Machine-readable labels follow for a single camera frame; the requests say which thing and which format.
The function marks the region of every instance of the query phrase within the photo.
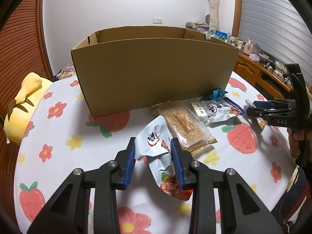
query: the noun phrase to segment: wooden desk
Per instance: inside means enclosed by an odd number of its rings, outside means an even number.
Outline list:
[[[234,72],[252,86],[261,86],[274,98],[290,98],[292,89],[283,83],[283,78],[264,68],[264,65],[250,59],[243,52],[239,53]]]

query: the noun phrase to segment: floral tablecloth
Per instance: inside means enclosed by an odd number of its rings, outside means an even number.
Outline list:
[[[264,97],[234,72],[226,90],[231,100],[246,109],[245,99]],[[21,143],[15,170],[14,202],[23,233],[46,201],[75,168],[99,168],[126,148],[131,136],[155,117],[147,108],[93,118],[77,77],[51,85],[38,104]],[[272,210],[294,172],[285,128],[266,126],[246,115],[215,123],[209,130],[218,143],[194,158],[212,169],[232,167]],[[248,151],[256,145],[255,151]],[[220,206],[216,198],[216,227],[220,233]],[[164,193],[154,182],[145,161],[137,161],[127,191],[117,191],[121,233],[188,233],[191,201]],[[89,203],[89,233],[93,233],[94,190]]]

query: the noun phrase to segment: red brown wood panel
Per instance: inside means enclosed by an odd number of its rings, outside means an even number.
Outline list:
[[[6,144],[3,118],[27,74],[52,76],[43,36],[42,0],[23,0],[1,30],[0,71],[0,202],[17,223],[13,183],[19,147]]]

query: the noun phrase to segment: pink jug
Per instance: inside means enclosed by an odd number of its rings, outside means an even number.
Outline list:
[[[247,54],[249,56],[252,53],[252,51],[253,51],[252,39],[249,39],[248,42],[245,44],[244,54]]]

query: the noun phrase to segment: silver bolt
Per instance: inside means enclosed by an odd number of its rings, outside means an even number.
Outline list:
[[[116,167],[117,165],[118,165],[118,163],[115,160],[111,160],[108,162],[109,167]]]
[[[200,162],[198,162],[198,161],[193,161],[193,162],[191,162],[191,166],[194,167],[194,168],[196,168],[196,167],[200,166]]]
[[[227,174],[233,176],[236,173],[236,171],[232,168],[227,169]]]
[[[82,170],[80,168],[77,168],[73,171],[73,174],[76,176],[80,175],[81,173],[82,173]]]

